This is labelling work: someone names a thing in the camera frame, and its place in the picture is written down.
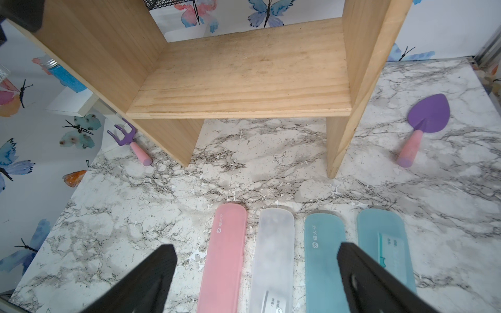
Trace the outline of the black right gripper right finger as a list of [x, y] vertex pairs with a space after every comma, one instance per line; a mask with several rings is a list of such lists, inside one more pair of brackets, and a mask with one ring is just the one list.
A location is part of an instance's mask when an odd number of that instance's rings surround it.
[[337, 261], [351, 312], [438, 312], [356, 244], [342, 243]]

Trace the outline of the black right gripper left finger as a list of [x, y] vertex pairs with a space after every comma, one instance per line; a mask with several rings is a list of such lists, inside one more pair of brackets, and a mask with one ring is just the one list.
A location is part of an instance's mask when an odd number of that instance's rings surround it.
[[84, 312], [163, 312], [177, 265], [173, 245], [161, 245]]

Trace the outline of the teal pencil case with label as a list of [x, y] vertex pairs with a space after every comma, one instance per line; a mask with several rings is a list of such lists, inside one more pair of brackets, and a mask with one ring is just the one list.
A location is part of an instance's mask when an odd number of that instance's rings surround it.
[[402, 218], [382, 209], [364, 209], [357, 216], [358, 246], [400, 283], [416, 293], [410, 249]]

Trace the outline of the pink pencil case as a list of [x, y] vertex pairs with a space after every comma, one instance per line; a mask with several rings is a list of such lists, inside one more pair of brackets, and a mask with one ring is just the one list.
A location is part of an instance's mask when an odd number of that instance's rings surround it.
[[244, 206], [217, 208], [207, 247], [198, 312], [236, 312], [247, 229]]

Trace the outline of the clear frosted pencil case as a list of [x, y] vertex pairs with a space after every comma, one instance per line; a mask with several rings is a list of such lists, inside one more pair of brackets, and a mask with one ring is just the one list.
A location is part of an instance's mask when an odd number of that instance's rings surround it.
[[249, 312], [291, 312], [295, 225], [291, 212], [262, 211], [252, 266]]

